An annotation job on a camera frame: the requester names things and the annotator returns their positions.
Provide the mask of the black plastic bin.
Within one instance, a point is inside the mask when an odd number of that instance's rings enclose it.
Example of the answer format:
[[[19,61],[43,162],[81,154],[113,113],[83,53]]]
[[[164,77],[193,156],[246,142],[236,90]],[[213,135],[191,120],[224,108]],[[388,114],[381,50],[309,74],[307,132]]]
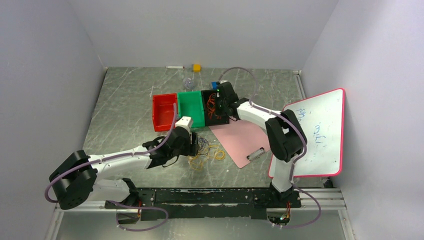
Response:
[[[201,90],[202,104],[204,110],[204,122],[205,126],[217,126],[225,125],[230,123],[228,116],[218,116],[215,113],[215,100],[218,93],[217,90],[208,89]]]

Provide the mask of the green plastic bin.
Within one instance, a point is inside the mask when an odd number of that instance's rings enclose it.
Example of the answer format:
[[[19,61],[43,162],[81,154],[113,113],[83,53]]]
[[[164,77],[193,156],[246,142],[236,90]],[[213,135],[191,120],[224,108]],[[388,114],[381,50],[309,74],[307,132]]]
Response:
[[[192,128],[205,127],[205,111],[200,91],[177,93],[178,117],[191,117]]]

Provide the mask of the red plastic bin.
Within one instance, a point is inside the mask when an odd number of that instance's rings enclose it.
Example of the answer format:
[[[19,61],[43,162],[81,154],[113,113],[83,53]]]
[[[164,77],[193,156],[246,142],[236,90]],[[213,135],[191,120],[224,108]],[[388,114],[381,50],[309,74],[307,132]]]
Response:
[[[177,93],[152,96],[152,124],[155,132],[170,130],[174,119],[174,104],[178,104]]]

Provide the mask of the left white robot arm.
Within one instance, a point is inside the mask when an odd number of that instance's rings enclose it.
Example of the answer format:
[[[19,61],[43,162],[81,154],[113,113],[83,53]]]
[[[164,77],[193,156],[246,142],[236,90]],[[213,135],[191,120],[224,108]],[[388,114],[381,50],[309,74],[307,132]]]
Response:
[[[159,136],[141,146],[104,155],[73,152],[49,177],[45,197],[63,210],[78,207],[86,201],[117,202],[126,208],[142,200],[129,178],[110,178],[130,169],[168,167],[179,156],[194,157],[199,151],[198,134],[175,127],[168,136]]]

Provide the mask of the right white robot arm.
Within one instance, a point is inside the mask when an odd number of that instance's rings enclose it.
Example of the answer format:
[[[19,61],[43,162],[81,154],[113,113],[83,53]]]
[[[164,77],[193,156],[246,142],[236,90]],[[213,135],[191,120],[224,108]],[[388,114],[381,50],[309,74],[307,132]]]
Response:
[[[292,110],[276,111],[239,98],[230,82],[217,85],[215,113],[236,121],[248,121],[266,131],[275,160],[270,202],[282,207],[294,188],[294,168],[307,153],[307,137]]]

